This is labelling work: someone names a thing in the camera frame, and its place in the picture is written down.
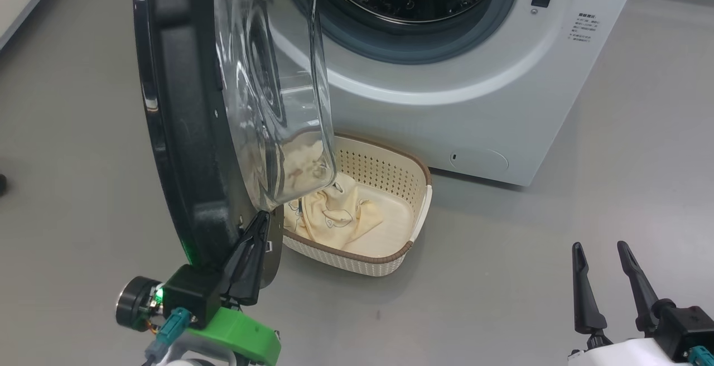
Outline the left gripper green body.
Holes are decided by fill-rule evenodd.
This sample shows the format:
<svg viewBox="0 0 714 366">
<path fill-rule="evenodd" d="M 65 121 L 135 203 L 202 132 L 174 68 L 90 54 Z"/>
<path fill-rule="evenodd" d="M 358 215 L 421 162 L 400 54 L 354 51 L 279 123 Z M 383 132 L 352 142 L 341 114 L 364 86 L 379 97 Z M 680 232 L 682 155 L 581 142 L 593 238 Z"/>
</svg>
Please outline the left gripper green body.
<svg viewBox="0 0 714 366">
<path fill-rule="evenodd" d="M 224 307 L 205 328 L 188 328 L 187 333 L 258 365 L 276 365 L 282 350 L 275 330 L 239 310 Z"/>
</svg>

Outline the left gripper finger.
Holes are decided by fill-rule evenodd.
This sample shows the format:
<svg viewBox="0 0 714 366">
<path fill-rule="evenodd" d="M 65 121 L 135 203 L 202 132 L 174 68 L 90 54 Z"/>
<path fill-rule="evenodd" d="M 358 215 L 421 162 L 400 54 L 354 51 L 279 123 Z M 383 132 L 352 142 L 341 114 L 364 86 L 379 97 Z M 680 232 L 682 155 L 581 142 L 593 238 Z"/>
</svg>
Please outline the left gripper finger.
<svg viewBox="0 0 714 366">
<path fill-rule="evenodd" d="M 237 265 L 237 303 L 240 306 L 253 306 L 258 302 L 264 259 L 271 251 L 270 224 L 270 213 L 260 211 L 240 239 Z"/>
<path fill-rule="evenodd" d="M 224 301 L 256 301 L 264 262 L 264 212 L 255 214 L 224 267 Z"/>
</svg>

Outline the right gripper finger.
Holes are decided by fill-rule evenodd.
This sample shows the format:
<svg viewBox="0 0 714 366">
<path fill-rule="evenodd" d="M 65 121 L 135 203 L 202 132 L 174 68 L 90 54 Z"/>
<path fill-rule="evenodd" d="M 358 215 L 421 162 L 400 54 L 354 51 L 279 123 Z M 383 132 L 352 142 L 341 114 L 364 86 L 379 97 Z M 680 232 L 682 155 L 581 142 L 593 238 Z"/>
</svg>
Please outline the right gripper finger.
<svg viewBox="0 0 714 366">
<path fill-rule="evenodd" d="M 573 267 L 573 315 L 574 330 L 587 335 L 587 348 L 596 349 L 612 345 L 605 336 L 607 321 L 597 307 L 591 283 L 587 277 L 589 267 L 581 242 L 575 242 L 572 247 Z"/>
<path fill-rule="evenodd" d="M 629 244 L 622 240 L 618 241 L 617 251 L 623 272 L 629 279 L 633 293 L 637 311 L 637 317 L 635 318 L 636 328 L 645 335 L 652 335 L 659 322 L 652 311 L 652 306 L 659 300 L 658 295 L 655 294 L 649 279 L 641 269 Z"/>
</svg>

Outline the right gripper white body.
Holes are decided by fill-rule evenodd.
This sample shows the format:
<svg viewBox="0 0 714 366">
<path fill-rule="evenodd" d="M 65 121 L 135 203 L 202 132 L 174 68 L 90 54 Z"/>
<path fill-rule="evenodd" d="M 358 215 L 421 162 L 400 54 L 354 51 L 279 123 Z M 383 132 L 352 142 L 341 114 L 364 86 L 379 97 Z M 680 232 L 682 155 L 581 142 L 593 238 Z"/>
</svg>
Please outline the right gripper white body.
<svg viewBox="0 0 714 366">
<path fill-rule="evenodd" d="M 692 340 L 684 340 L 677 348 L 679 361 L 660 347 L 653 338 L 641 338 L 612 343 L 605 336 L 590 336 L 586 350 L 568 356 L 569 365 L 690 365 L 688 355 Z"/>
</svg>

